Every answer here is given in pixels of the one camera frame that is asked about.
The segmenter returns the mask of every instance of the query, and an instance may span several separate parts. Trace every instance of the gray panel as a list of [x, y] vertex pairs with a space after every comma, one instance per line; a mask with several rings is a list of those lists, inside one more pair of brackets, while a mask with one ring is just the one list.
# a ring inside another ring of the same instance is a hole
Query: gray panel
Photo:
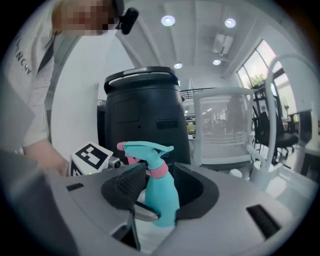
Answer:
[[[41, 171], [34, 163], [23, 161], [23, 157], [18, 155], [8, 156], [1, 153], [0, 156], [3, 157], [0, 159], [2, 163], [6, 163], [5, 170], [1, 173], [1, 181], [4, 182], [2, 188], [11, 200], [21, 198], [25, 192], [37, 191], [32, 189], [37, 188], [32, 187], [32, 184], [33, 181], [40, 181], [38, 177]], [[10, 161], [12, 171], [8, 172]], [[299, 222], [293, 222], [293, 215], [285, 206], [250, 182], [205, 168], [187, 164], [183, 166], [214, 181], [219, 189], [219, 199], [202, 218], [179, 220], [173, 232], [152, 255], [267, 255], [289, 237], [296, 227], [294, 225]], [[101, 195], [101, 186], [105, 181], [132, 167], [125, 166], [69, 178], [60, 177], [54, 170], [46, 171], [46, 178], [60, 215], [72, 234], [80, 255], [142, 255], [111, 237], [119, 227], [127, 223], [130, 213], [113, 208]], [[68, 185], [77, 183], [83, 186], [68, 191]], [[254, 205], [262, 205], [282, 226], [282, 229], [267, 241], [246, 211], [246, 207]], [[35, 230], [40, 230], [38, 225], [34, 227]]]
[[[2, 150], [0, 163], [0, 187], [17, 221], [23, 224], [22, 228], [54, 255], [78, 255], [76, 243], [60, 216], [45, 172], [34, 161]], [[20, 233], [18, 237], [21, 239], [26, 235]]]
[[178, 221], [154, 255], [236, 255], [262, 245], [265, 238], [246, 207], [262, 205], [283, 227], [293, 220], [285, 206], [248, 181], [200, 167], [192, 170], [217, 184], [219, 200], [203, 218]]

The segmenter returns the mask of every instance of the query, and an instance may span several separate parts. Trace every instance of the person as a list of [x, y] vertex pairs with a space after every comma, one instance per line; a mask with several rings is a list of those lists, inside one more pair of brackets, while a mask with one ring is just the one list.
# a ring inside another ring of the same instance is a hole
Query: person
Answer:
[[245, 116], [242, 110], [242, 99], [232, 95], [226, 107], [226, 132], [237, 133], [245, 131]]
[[22, 147], [24, 155], [41, 168], [67, 174], [68, 161], [48, 140], [45, 111], [55, 36], [59, 32], [101, 35], [115, 28], [121, 14], [113, 0], [48, 0], [34, 12], [19, 30], [0, 68], [0, 149], [16, 151]]

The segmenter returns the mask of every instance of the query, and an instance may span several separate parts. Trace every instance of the spray bottle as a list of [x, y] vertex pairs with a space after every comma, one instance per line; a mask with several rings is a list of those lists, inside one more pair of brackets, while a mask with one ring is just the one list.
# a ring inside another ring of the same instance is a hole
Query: spray bottle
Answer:
[[153, 224], [162, 228], [174, 226], [176, 211], [180, 208], [179, 197], [174, 178], [161, 158], [174, 150], [174, 147], [147, 141], [128, 141], [118, 143], [117, 149], [125, 152], [129, 164], [135, 164], [140, 160], [147, 162], [150, 179], [145, 190], [145, 204], [161, 214]]

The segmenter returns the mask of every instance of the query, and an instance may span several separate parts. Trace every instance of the air vent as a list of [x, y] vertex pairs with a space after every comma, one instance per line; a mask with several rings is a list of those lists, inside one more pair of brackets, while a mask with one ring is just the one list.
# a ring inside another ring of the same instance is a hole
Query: air vent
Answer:
[[246, 210], [264, 235], [265, 239], [272, 237], [281, 229], [281, 226], [277, 224], [261, 205], [251, 206], [246, 208]]
[[217, 34], [214, 39], [212, 52], [215, 54], [219, 54], [220, 56], [228, 54], [233, 41], [234, 39], [231, 36]]

